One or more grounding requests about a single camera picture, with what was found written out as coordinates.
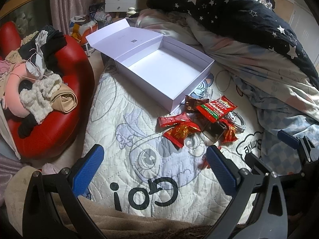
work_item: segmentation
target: white drawer unit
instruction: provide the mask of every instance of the white drawer unit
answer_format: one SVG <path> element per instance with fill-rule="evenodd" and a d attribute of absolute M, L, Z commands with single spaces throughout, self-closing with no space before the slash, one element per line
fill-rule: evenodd
<path fill-rule="evenodd" d="M 105 0 L 106 12 L 127 12 L 129 7 L 137 8 L 137 0 Z"/>

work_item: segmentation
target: candy wrapper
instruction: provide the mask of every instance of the candy wrapper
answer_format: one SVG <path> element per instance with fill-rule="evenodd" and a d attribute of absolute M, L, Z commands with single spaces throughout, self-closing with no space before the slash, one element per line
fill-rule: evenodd
<path fill-rule="evenodd" d="M 237 108 L 229 99 L 222 96 L 219 100 L 214 100 L 196 107 L 212 123 L 216 122 L 228 112 Z"/>
<path fill-rule="evenodd" d="M 182 114 L 173 117 L 159 117 L 158 121 L 160 127 L 169 127 L 174 124 L 190 121 L 190 118 L 186 112 L 183 112 Z"/>
<path fill-rule="evenodd" d="M 236 127 L 226 119 L 220 119 L 219 122 L 222 122 L 227 126 L 227 131 L 224 132 L 224 141 L 222 141 L 222 143 L 235 142 L 238 139 L 235 135 Z"/>
<path fill-rule="evenodd" d="M 195 99 L 189 95 L 185 96 L 185 111 L 187 112 L 198 112 L 198 109 L 196 109 L 197 106 L 203 105 L 205 103 L 208 103 L 209 99 Z"/>
<path fill-rule="evenodd" d="M 200 128 L 197 124 L 191 121 L 185 123 L 180 123 L 176 127 L 171 128 L 163 134 L 163 137 L 166 137 L 174 145 L 182 148 L 184 146 L 184 140 L 189 133 L 200 132 Z"/>

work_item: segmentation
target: white charging cable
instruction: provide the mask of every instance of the white charging cable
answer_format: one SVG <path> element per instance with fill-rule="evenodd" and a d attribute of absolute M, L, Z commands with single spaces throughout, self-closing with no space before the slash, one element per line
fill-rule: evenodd
<path fill-rule="evenodd" d="M 241 115 L 239 115 L 239 113 L 237 112 L 229 112 L 226 115 L 226 119 L 232 123 L 239 132 L 243 133 L 246 129 L 246 121 L 243 119 L 243 117 Z"/>

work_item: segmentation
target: small table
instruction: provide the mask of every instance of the small table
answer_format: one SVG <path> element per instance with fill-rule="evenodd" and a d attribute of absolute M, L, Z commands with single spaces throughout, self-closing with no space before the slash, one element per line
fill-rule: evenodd
<path fill-rule="evenodd" d="M 116 12 L 117 18 L 120 12 L 127 12 L 130 7 L 135 9 L 147 9 L 147 0 L 105 0 L 105 12 Z"/>

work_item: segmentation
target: quilted bedspread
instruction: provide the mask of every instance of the quilted bedspread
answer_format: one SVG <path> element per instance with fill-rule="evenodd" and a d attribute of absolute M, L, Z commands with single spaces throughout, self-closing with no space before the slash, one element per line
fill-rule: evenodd
<path fill-rule="evenodd" d="M 247 167 L 243 161 L 246 153 L 260 155 L 263 129 L 256 111 L 218 63 L 192 96 L 202 98 L 214 91 L 238 105 L 236 110 L 246 120 L 245 132 L 237 134 L 236 142 L 221 145 L 221 151 L 238 168 Z M 231 197 L 225 195 L 210 169 L 200 168 L 203 154 L 212 143 L 202 133 L 196 133 L 177 150 L 162 137 L 166 130 L 157 125 L 159 116 L 168 115 L 117 73 L 114 61 L 109 60 L 95 93 L 83 151 L 85 155 L 96 143 L 105 151 L 89 185 L 92 200 L 132 214 L 213 224 Z M 251 207 L 252 200 L 242 221 Z"/>

